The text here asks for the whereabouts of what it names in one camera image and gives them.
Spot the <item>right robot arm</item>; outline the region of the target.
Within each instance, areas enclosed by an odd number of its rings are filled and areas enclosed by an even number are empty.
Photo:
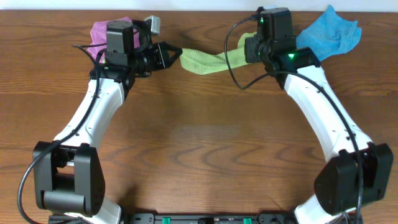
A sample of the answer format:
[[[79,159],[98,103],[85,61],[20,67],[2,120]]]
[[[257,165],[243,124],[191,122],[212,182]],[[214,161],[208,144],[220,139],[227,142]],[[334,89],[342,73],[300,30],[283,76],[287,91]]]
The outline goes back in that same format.
[[[315,132],[326,165],[314,181],[314,195],[294,210],[297,223],[329,223],[385,196],[394,156],[374,144],[340,103],[318,57],[300,47],[285,7],[258,8],[257,32],[245,40],[247,63],[264,64],[269,76],[296,102]]]

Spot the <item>green microfibre cloth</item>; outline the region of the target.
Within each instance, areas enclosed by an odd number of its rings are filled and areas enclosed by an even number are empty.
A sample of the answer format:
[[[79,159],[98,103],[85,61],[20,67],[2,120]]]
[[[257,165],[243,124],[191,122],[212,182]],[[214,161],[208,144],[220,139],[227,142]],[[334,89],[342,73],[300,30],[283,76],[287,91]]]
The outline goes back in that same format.
[[[245,38],[251,37],[254,33],[244,33],[236,49],[228,51],[228,60],[231,68],[238,68],[247,65],[244,55]],[[224,53],[217,55],[208,54],[195,49],[183,49],[180,56],[182,68],[197,75],[208,75],[222,72],[228,69]]]

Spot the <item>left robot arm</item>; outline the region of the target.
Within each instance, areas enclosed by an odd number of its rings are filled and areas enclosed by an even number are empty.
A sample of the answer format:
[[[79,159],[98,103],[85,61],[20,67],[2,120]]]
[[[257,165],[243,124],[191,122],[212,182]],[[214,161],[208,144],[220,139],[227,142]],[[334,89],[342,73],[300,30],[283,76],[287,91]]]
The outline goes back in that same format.
[[[154,43],[160,19],[106,23],[106,43],[91,58],[88,89],[67,126],[51,142],[34,148],[35,199],[57,223],[120,223],[121,207],[105,196],[97,149],[111,118],[137,78],[169,68],[182,54],[166,42]]]

